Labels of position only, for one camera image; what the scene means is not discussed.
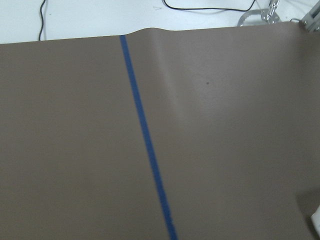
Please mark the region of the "white long-sleeve printed shirt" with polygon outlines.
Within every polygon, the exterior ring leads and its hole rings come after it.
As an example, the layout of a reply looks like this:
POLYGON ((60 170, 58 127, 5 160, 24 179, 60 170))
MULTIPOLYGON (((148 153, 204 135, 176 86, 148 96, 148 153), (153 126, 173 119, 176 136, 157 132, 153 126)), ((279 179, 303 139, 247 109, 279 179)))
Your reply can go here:
POLYGON ((312 214, 311 220, 313 223, 313 226, 318 231, 320 230, 320 206, 317 208, 317 210, 312 214))

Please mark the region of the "aluminium frame post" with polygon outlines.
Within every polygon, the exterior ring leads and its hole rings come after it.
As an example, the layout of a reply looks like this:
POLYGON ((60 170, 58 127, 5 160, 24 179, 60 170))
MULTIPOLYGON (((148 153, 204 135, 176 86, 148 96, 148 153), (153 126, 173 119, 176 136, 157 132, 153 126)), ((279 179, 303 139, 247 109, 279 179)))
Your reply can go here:
POLYGON ((299 25, 307 32, 320 32, 320 2, 318 1, 312 9, 299 21, 299 25))

